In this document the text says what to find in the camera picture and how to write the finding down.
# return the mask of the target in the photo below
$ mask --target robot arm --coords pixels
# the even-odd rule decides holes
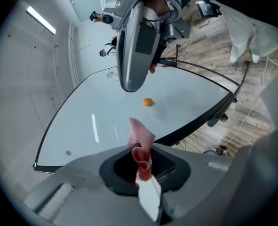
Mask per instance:
[[[167,42],[184,38],[174,25],[181,17],[181,0],[165,0],[174,8],[159,16],[142,0],[101,0],[101,20],[118,32],[117,67],[122,88],[137,91],[150,66],[158,63]]]

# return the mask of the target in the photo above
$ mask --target fluorescent light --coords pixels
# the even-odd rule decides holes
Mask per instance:
[[[94,130],[95,141],[98,143],[99,142],[99,138],[98,138],[98,134],[97,134],[97,127],[96,127],[96,121],[95,121],[95,115],[94,114],[92,114],[92,123],[93,123],[93,130]]]
[[[38,14],[31,6],[28,7],[27,13],[35,18],[41,25],[48,29],[51,33],[55,34],[56,30],[52,27],[41,15]]]

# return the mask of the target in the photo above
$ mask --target wooden floor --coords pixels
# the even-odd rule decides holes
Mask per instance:
[[[241,82],[244,75],[246,62],[250,61],[250,68],[245,82],[237,96],[238,102],[232,104],[227,111],[229,119],[225,123],[218,122],[213,128],[208,127],[206,124],[203,125],[183,139],[183,143],[176,146],[179,149],[202,153],[214,145],[222,145],[229,141],[236,134],[251,108],[257,103],[260,98],[259,94],[263,90],[262,73],[266,65],[266,57],[262,57],[257,64],[254,64],[251,61],[251,52],[247,47],[236,64],[231,65],[229,61],[231,40],[223,15],[218,18],[201,18],[195,5],[196,1],[198,0],[192,0],[188,8],[183,10],[183,19],[191,19],[192,27],[189,39],[177,41],[177,44],[181,45],[179,59],[215,70],[238,83]],[[175,45],[176,43],[169,44],[163,53],[163,57],[174,57]],[[278,50],[270,54],[269,57],[278,64]],[[211,72],[186,64],[179,63],[178,66],[204,75],[232,92],[237,88],[236,85],[228,80]],[[268,61],[264,74],[265,86],[277,73],[278,66]],[[237,136],[226,144],[229,155],[234,156],[238,148],[252,145],[256,140],[271,133],[273,130],[274,127],[270,116],[262,101],[260,101],[250,113]]]

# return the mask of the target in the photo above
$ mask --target gray robot arm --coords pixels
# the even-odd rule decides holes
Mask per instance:
[[[117,0],[114,8],[103,8],[102,21],[118,32],[117,67],[121,86],[127,92],[135,92],[143,85],[150,66],[159,62],[167,42],[189,36],[182,28],[184,23],[179,22],[182,1],[165,1],[174,9],[159,17],[153,28],[142,24],[141,0]]]
[[[278,191],[278,132],[240,148],[234,159],[154,143],[152,173],[164,214],[153,222],[140,206],[130,153],[122,146],[78,158],[37,185],[24,203],[61,226],[221,226],[249,220]]]

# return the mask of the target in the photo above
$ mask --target white table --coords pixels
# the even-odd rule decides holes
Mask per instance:
[[[126,145],[129,117],[141,121],[158,143],[172,145],[204,124],[229,96],[219,84],[173,67],[158,66],[134,93],[121,88],[116,67],[94,73],[50,122],[34,168],[52,173],[79,157]],[[144,98],[154,105],[143,105]]]

